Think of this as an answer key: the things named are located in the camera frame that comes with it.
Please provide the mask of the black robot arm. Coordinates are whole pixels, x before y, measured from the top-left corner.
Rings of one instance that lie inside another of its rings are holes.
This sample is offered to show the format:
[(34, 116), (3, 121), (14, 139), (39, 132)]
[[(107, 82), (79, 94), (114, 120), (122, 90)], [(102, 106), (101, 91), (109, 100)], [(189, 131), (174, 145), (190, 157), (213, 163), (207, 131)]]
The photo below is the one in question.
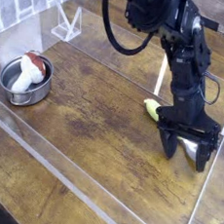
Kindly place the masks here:
[(201, 16), (192, 0), (127, 0), (125, 18), (133, 28), (146, 33), (144, 42), (130, 50), (113, 36), (108, 5), (109, 0), (102, 0), (104, 28), (120, 54), (133, 56), (142, 52), (154, 36), (161, 40), (171, 70), (173, 105), (156, 109), (160, 139), (167, 157), (174, 155), (179, 137), (197, 143), (196, 170), (203, 171), (217, 148), (221, 131), (205, 112), (205, 80), (213, 76), (207, 71), (211, 50), (205, 42), (204, 29), (215, 31), (218, 24)]

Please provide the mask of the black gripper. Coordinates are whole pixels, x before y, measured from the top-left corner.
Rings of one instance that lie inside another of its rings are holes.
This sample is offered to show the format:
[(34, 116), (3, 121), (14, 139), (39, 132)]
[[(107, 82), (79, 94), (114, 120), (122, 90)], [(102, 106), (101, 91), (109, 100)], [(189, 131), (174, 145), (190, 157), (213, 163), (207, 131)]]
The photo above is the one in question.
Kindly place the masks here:
[(203, 172), (210, 159), (210, 150), (217, 148), (221, 132), (219, 124), (210, 118), (204, 109), (196, 113), (192, 107), (159, 106), (156, 113), (159, 117), (160, 139), (167, 158), (170, 159), (175, 154), (177, 137), (186, 138), (199, 144), (196, 152), (196, 171)]

